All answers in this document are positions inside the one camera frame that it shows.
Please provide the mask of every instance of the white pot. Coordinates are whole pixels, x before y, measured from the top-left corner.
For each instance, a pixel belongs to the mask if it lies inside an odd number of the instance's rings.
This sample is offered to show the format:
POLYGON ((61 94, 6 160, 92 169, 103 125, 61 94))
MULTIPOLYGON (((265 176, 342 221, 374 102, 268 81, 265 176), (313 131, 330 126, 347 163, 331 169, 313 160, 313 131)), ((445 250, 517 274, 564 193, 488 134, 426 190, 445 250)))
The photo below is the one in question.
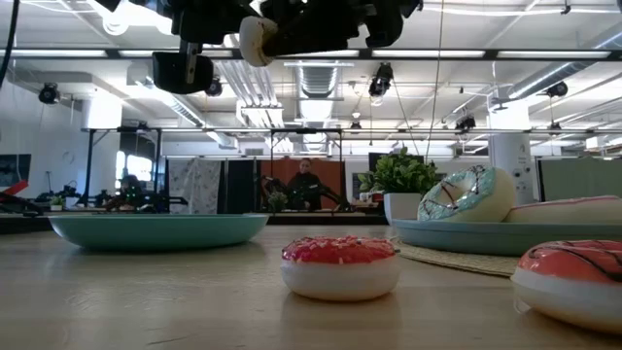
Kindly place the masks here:
POLYGON ((421 201, 419 193, 385 193, 384 199, 389 225, 393 225, 393 219, 417 219, 421 201))

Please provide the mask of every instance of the blue frosted donut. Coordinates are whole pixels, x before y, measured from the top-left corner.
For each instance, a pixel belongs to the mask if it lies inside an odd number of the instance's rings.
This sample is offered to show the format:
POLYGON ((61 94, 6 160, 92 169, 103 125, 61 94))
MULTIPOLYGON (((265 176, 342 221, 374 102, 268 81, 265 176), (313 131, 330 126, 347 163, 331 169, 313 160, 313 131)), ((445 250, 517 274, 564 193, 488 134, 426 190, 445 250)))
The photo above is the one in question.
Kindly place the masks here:
POLYGON ((512 180, 503 170, 475 165, 451 174, 421 200, 418 220, 500 222, 514 203, 512 180))

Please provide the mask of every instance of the potted plant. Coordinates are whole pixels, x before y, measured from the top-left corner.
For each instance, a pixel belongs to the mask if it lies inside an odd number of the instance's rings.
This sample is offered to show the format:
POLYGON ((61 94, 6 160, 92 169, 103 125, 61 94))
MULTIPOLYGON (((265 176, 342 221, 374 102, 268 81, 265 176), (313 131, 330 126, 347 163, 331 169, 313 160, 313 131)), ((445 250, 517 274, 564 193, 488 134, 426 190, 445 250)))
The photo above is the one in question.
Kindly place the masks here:
POLYGON ((280 213, 285 209, 288 197, 282 192, 273 192, 268 196, 268 209, 272 213, 280 213))
POLYGON ((436 166, 423 164, 402 148, 398 154, 381 156, 376 171, 360 174, 362 191, 383 191, 385 216, 393 219, 417 219, 422 196, 435 184, 436 166))
POLYGON ((50 199, 50 210, 52 211, 62 211, 63 206, 65 205, 65 198, 55 195, 50 199))

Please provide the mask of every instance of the pink frosted donut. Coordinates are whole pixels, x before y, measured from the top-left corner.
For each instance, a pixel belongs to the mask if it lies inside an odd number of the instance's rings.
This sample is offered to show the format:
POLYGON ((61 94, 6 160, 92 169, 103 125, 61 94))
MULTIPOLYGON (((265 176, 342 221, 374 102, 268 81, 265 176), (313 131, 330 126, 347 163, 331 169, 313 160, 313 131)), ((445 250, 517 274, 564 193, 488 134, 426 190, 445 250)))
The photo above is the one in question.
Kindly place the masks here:
POLYGON ((622 199, 615 195, 554 200, 512 208, 506 223, 622 224, 622 199))
POLYGON ((540 244, 521 258, 512 282, 516 296, 545 315, 622 334, 622 242, 540 244))
POLYGON ((356 301, 390 292, 399 279, 393 245, 386 239, 305 237, 283 249, 281 273, 295 293, 356 301))

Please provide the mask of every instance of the blue plate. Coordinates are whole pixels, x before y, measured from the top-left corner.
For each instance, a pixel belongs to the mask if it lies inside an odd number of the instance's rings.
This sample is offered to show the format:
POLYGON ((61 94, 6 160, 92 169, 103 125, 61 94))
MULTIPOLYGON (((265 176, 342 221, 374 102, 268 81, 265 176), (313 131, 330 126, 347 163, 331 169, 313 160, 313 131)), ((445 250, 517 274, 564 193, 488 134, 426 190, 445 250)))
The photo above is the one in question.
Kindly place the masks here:
POLYGON ((402 242, 456 253, 520 257, 540 243, 558 240, 622 240, 622 225, 446 223, 395 220, 402 242))
POLYGON ((54 231, 92 250, 172 251, 246 242, 268 221, 265 215, 63 215, 54 231))

